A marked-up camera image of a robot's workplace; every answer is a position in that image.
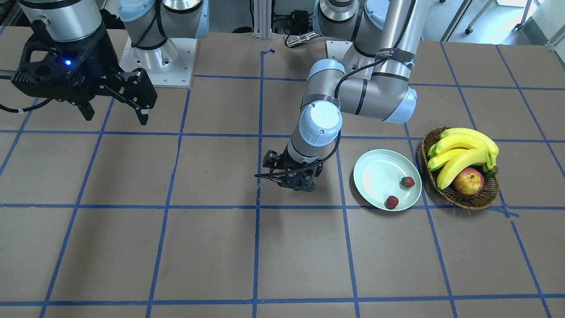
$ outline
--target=cable connector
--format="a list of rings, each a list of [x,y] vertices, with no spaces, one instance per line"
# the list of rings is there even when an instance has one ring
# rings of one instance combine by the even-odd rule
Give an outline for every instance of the cable connector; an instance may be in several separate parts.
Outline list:
[[[320,36],[320,35],[317,34],[317,33],[314,32],[314,31],[308,32],[307,34],[305,34],[305,35],[299,35],[298,37],[296,37],[296,38],[294,38],[294,39],[292,39],[292,40],[287,40],[287,41],[286,41],[286,45],[287,45],[289,48],[294,48],[294,47],[296,47],[296,46],[298,46],[298,45],[300,45],[300,44],[303,44],[303,43],[305,43],[305,42],[308,42],[308,41],[310,41],[310,40],[313,40],[313,39],[315,39],[315,38],[317,38],[317,37],[319,37],[319,36]]]

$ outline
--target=wicker basket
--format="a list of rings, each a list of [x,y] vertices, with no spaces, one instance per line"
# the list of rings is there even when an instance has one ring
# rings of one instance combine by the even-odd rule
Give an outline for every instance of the wicker basket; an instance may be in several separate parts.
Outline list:
[[[447,201],[470,210],[480,210],[489,207],[496,200],[499,191],[499,184],[496,177],[484,178],[485,185],[483,189],[475,195],[463,195],[457,192],[450,185],[447,188],[440,190],[437,187],[437,176],[440,174],[441,169],[436,171],[429,171],[425,167],[428,165],[428,150],[436,142],[440,140],[440,134],[448,129],[448,127],[439,127],[429,131],[422,139],[421,155],[424,159],[423,169],[428,172],[429,180],[432,182],[433,187],[439,192]]]

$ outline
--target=red apple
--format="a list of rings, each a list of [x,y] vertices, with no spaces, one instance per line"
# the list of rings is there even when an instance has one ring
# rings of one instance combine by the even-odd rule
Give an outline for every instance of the red apple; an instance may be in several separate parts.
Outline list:
[[[477,194],[484,185],[485,179],[483,175],[470,167],[463,169],[453,180],[455,190],[464,195]]]

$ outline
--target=strawberry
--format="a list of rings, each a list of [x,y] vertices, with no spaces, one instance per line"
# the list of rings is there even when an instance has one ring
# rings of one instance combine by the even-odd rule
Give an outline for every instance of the strawberry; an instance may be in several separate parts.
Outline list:
[[[398,205],[398,198],[391,195],[390,197],[386,198],[385,207],[387,209],[394,209]]]
[[[405,188],[410,188],[415,185],[414,179],[412,177],[404,177],[400,180],[400,184]]]

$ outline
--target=white plate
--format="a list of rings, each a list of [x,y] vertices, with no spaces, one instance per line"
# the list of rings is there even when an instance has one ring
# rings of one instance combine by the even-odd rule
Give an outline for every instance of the white plate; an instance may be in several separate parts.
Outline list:
[[[400,184],[412,177],[414,186]],[[353,180],[359,193],[372,205],[387,211],[401,211],[413,206],[421,194],[422,181],[414,164],[405,156],[387,149],[371,150],[359,158],[353,169]],[[385,207],[389,196],[398,198],[394,209]]]

